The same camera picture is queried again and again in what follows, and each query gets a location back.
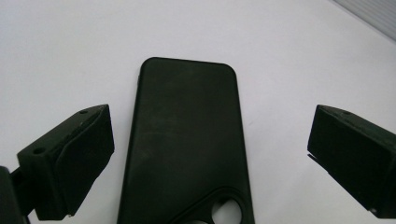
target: black phone case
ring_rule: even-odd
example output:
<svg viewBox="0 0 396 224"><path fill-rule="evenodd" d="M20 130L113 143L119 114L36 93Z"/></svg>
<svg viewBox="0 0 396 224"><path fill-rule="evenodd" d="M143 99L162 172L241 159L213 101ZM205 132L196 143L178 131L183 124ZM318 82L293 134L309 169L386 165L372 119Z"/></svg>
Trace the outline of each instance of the black phone case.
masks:
<svg viewBox="0 0 396 224"><path fill-rule="evenodd" d="M119 224L213 224L234 199L254 224L236 76L222 63L151 58L141 68Z"/></svg>

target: screw hole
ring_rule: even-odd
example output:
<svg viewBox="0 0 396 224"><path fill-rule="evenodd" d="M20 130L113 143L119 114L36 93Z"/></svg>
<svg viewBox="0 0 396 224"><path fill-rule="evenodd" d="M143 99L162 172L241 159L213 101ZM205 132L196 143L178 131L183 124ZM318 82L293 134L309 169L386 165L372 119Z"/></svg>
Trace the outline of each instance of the screw hole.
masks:
<svg viewBox="0 0 396 224"><path fill-rule="evenodd" d="M43 147L38 147L38 148L36 148L35 150L33 150L33 154L38 155L38 154L43 153L45 150L46 150L46 149L43 148Z"/></svg>

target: white surface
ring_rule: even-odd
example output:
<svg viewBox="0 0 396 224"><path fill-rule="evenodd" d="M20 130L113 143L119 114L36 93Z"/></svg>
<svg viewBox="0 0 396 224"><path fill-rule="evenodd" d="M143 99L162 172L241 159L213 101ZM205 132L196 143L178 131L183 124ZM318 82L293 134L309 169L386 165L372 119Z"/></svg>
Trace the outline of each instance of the white surface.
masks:
<svg viewBox="0 0 396 224"><path fill-rule="evenodd" d="M16 153L39 136L110 104L116 152L62 223L116 223L137 76L152 56L236 71L256 223L394 223L306 156L317 104L396 133L396 44L333 2L4 0L1 165L16 169Z"/></svg>
<svg viewBox="0 0 396 224"><path fill-rule="evenodd" d="M396 41L395 0L334 0Z"/></svg>

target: white background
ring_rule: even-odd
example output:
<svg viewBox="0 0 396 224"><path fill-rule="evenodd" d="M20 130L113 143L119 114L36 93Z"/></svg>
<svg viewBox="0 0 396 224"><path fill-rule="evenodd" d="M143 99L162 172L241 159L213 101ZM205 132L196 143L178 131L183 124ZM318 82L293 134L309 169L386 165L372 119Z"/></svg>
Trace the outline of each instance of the white background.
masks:
<svg viewBox="0 0 396 224"><path fill-rule="evenodd" d="M115 154L62 223L116 223L137 76L153 56L236 71L256 223L396 222L306 156L318 104L396 133L396 43L332 1L3 0L1 165L13 171L16 153L61 121L110 105Z"/></svg>

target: matte black surface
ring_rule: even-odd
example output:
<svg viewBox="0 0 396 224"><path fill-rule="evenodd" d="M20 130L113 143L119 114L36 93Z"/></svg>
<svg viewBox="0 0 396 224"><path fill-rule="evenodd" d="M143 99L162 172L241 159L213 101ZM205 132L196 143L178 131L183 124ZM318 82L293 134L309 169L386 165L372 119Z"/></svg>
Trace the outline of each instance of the matte black surface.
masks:
<svg viewBox="0 0 396 224"><path fill-rule="evenodd" d="M21 168L12 172L11 178L21 213L23 216L27 216L35 209L36 187L31 179L23 175Z"/></svg>
<svg viewBox="0 0 396 224"><path fill-rule="evenodd" d="M212 205L235 199L253 224L233 69L152 58L142 65L119 224L213 223Z"/></svg>
<svg viewBox="0 0 396 224"><path fill-rule="evenodd" d="M6 167L0 166L0 223L25 224L24 220L11 175Z"/></svg>
<svg viewBox="0 0 396 224"><path fill-rule="evenodd" d="M18 153L19 177L31 181L21 194L34 195L40 220L74 215L114 151L108 105L77 112Z"/></svg>
<svg viewBox="0 0 396 224"><path fill-rule="evenodd" d="M396 135L345 110L318 105L308 151L361 205L396 218Z"/></svg>

